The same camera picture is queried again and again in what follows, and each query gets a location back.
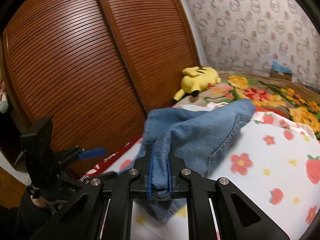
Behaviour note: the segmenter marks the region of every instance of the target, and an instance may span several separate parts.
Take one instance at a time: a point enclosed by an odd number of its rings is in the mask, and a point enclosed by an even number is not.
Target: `pikachu plush toy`
[[[184,77],[181,81],[181,89],[174,95],[172,102],[178,102],[186,93],[193,97],[209,87],[221,82],[217,71],[211,67],[189,67],[182,70]]]

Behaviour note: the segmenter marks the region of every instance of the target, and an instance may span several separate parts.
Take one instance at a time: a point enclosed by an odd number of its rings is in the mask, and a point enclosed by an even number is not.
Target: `louvered wooden panel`
[[[145,115],[97,0],[27,0],[4,32],[6,68],[32,122],[54,115],[52,146],[113,153]],[[84,174],[97,159],[79,162]]]
[[[151,107],[168,106],[181,70],[197,65],[177,0],[108,3]]]

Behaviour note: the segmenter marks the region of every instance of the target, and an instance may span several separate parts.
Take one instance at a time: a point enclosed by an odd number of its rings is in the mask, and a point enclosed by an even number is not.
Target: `metal screw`
[[[95,179],[91,180],[91,185],[93,185],[93,186],[97,186],[97,185],[99,185],[99,184],[100,184],[100,182],[101,182],[101,180],[100,180],[100,179],[95,178]]]
[[[191,174],[191,170],[189,170],[189,169],[182,169],[182,170],[181,170],[181,173],[182,173],[183,175],[190,175],[190,174]]]
[[[136,175],[139,171],[137,169],[130,169],[129,174],[130,175]]]
[[[229,180],[227,178],[220,178],[219,179],[219,182],[222,184],[222,185],[227,185],[229,184]]]

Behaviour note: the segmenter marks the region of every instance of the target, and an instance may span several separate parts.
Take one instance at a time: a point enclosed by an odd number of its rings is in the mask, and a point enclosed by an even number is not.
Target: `denim garment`
[[[248,99],[241,99],[212,111],[193,112],[179,108],[156,109],[148,114],[143,142],[137,158],[154,144],[151,160],[151,198],[137,200],[151,216],[165,223],[186,201],[171,200],[168,186],[168,154],[184,159],[190,168],[208,177],[233,145],[255,111]]]

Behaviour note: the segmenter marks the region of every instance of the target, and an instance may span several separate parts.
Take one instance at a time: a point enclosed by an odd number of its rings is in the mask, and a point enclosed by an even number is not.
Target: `bed sheet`
[[[181,108],[210,111],[212,106],[183,105]],[[137,142],[106,172],[119,171],[129,165],[140,145]],[[230,179],[292,240],[298,240],[320,205],[319,150],[320,145],[307,125],[273,112],[256,112],[209,178]],[[187,207],[162,225],[134,203],[131,239],[188,239]]]

